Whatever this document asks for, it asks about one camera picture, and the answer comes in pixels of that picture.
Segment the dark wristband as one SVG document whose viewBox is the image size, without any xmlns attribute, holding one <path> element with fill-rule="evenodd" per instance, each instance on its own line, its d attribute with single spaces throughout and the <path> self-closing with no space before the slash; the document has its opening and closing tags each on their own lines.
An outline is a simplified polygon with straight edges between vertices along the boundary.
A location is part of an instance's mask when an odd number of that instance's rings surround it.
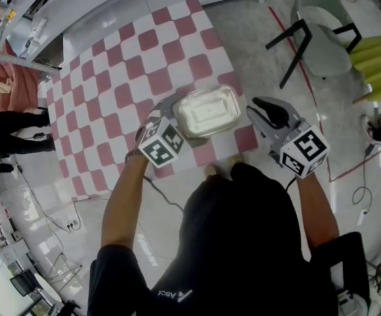
<svg viewBox="0 0 381 316">
<path fill-rule="evenodd" d="M 134 150 L 131 150 L 129 151 L 126 155 L 125 155 L 125 158 L 124 158 L 124 163 L 127 163 L 129 158 L 133 157 L 133 156 L 143 156 L 143 153 L 138 150 L 138 149 L 134 149 Z"/>
</svg>

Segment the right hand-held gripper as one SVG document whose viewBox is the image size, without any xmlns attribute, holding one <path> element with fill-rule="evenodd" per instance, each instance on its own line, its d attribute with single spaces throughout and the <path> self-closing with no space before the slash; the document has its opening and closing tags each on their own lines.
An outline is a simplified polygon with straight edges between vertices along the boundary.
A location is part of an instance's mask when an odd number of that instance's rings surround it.
<svg viewBox="0 0 381 316">
<path fill-rule="evenodd" d="M 289 126 L 290 116 L 285 108 L 254 97 L 252 102 L 264 110 L 264 116 L 252 106 L 246 107 L 247 117 L 254 127 L 266 137 L 273 137 L 273 126 Z M 306 178 L 325 162 L 330 145 L 316 125 L 304 118 L 298 119 L 272 143 L 272 151 L 278 155 L 278 163 L 298 178 Z"/>
</svg>

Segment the person's black shirt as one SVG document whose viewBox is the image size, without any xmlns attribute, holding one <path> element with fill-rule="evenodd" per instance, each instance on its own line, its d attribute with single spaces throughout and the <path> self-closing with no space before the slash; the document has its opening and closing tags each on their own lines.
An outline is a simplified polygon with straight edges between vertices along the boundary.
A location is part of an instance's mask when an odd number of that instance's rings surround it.
<svg viewBox="0 0 381 316">
<path fill-rule="evenodd" d="M 149 288 L 128 246 L 91 264 L 87 316 L 338 316 L 366 314 L 361 235 L 313 215 L 300 224 L 284 187 L 245 163 L 207 177 L 186 203 L 176 258 Z"/>
</svg>

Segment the grey chair with black legs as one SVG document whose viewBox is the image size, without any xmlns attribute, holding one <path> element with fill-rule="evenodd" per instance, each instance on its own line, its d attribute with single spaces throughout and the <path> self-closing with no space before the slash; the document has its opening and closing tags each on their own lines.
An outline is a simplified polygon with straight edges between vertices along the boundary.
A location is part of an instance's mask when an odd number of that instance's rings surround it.
<svg viewBox="0 0 381 316">
<path fill-rule="evenodd" d="M 302 15 L 303 9 L 307 7 L 328 12 L 336 18 L 340 26 L 331 29 L 323 24 L 307 21 Z M 271 49 L 284 39 L 293 38 L 297 48 L 295 57 L 279 83 L 280 88 L 286 85 L 301 61 L 312 75 L 323 79 L 339 76 L 351 70 L 349 54 L 362 40 L 362 36 L 343 6 L 342 0 L 295 0 L 290 21 L 288 29 L 265 45 L 266 49 Z"/>
</svg>

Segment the person's left forearm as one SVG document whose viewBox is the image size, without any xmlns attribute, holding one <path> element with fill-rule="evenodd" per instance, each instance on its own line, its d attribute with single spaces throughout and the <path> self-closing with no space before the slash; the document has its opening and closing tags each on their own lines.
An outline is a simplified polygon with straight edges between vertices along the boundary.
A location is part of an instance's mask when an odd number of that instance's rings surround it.
<svg viewBox="0 0 381 316">
<path fill-rule="evenodd" d="M 133 248 L 148 160 L 133 156 L 125 163 L 103 214 L 101 246 Z"/>
</svg>

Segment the long white shelf bench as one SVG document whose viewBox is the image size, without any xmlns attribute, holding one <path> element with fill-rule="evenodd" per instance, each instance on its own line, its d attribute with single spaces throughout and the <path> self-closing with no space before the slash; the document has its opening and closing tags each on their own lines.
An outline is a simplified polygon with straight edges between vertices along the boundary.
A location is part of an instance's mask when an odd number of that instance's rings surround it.
<svg viewBox="0 0 381 316">
<path fill-rule="evenodd" d="M 42 30 L 30 44 L 29 60 L 50 57 L 48 46 L 63 39 L 63 61 L 73 60 L 114 30 L 149 13 L 183 0 L 49 0 L 31 21 L 23 21 L 7 39 L 20 53 L 33 29 L 45 20 Z M 208 5 L 224 0 L 199 0 Z"/>
</svg>

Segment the beige lidded container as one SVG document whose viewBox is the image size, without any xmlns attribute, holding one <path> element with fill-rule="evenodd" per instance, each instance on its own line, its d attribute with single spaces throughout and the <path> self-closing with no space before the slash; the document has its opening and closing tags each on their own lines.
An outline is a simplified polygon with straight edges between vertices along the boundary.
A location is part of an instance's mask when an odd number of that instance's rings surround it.
<svg viewBox="0 0 381 316">
<path fill-rule="evenodd" d="M 241 109 L 234 89 L 220 84 L 195 90 L 172 106 L 178 127 L 188 138 L 207 138 L 229 130 L 240 121 Z"/>
</svg>

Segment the person's right forearm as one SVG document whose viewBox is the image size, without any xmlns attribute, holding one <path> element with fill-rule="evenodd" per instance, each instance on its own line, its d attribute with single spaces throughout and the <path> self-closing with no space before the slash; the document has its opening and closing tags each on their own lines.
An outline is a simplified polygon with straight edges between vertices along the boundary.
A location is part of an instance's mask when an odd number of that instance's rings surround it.
<svg viewBox="0 0 381 316">
<path fill-rule="evenodd" d="M 303 227 L 310 251 L 340 236 L 336 218 L 315 173 L 297 179 Z"/>
</svg>

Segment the red white checkered table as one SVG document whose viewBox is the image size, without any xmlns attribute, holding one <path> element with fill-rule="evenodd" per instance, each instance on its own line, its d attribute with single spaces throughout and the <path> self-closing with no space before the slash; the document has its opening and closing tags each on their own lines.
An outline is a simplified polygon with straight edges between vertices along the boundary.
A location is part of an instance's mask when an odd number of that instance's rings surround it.
<svg viewBox="0 0 381 316">
<path fill-rule="evenodd" d="M 199 0 L 147 14 L 93 44 L 42 85 L 73 200 L 110 192 L 134 134 L 160 100 L 217 84 L 246 106 L 238 75 Z"/>
</svg>

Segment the round white table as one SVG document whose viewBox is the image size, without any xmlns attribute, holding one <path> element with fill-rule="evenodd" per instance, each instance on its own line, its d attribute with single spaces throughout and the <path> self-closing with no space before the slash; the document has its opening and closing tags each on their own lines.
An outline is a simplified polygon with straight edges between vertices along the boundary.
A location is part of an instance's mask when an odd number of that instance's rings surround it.
<svg viewBox="0 0 381 316">
<path fill-rule="evenodd" d="M 44 290 L 56 302 L 59 302 L 59 303 L 63 302 L 59 293 L 40 274 L 34 273 L 34 277 L 42 290 Z"/>
</svg>

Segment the red floor tape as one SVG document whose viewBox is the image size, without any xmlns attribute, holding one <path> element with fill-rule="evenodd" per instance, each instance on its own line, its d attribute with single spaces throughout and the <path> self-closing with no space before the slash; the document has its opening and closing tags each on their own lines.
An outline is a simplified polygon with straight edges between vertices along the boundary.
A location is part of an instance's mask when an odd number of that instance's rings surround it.
<svg viewBox="0 0 381 316">
<path fill-rule="evenodd" d="M 282 21 L 280 20 L 280 18 L 278 17 L 278 15 L 274 11 L 274 9 L 272 7 L 268 7 L 268 9 L 269 9 L 272 17 L 275 19 L 277 25 L 281 29 L 281 31 L 285 31 L 286 28 L 284 27 Z M 296 66 L 297 66 L 297 69 L 300 71 L 300 73 L 301 73 L 301 75 L 302 75 L 302 77 L 304 79 L 305 85 L 306 85 L 306 87 L 307 87 L 311 97 L 313 98 L 313 103 L 314 103 L 315 109 L 317 110 L 317 113 L 318 113 L 318 105 L 317 105 L 317 100 L 316 100 L 316 97 L 315 97 L 314 89 L 313 89 L 313 87 L 311 85 L 311 82 L 309 80 L 309 76 L 306 73 L 305 67 L 303 66 L 303 63 L 297 63 Z M 338 176 L 336 176 L 334 178 L 332 178 L 332 172 L 331 172 L 330 162 L 329 162 L 329 158 L 327 158 L 326 159 L 326 167 L 327 167 L 328 183 L 331 184 L 331 183 L 333 183 L 333 182 L 335 182 L 335 181 L 337 181 L 337 180 L 339 180 L 339 179 L 341 179 L 341 178 L 343 178 L 343 177 L 353 173 L 358 168 L 365 166 L 369 161 L 373 160 L 375 157 L 381 155 L 381 143 L 375 143 L 375 145 L 380 146 L 380 149 L 378 148 L 375 153 L 371 152 L 360 163 L 357 163 L 356 165 L 351 167 L 349 170 L 344 171 L 343 173 L 339 174 Z"/>
</svg>

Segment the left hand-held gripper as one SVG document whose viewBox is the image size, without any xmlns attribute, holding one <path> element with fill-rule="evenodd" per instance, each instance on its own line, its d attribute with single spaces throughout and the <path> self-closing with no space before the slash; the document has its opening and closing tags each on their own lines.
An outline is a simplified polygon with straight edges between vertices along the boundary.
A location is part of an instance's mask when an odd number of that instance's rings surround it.
<svg viewBox="0 0 381 316">
<path fill-rule="evenodd" d="M 185 150 L 186 140 L 173 123 L 171 106 L 193 92 L 176 92 L 158 102 L 137 133 L 138 149 L 156 168 L 177 160 Z"/>
</svg>

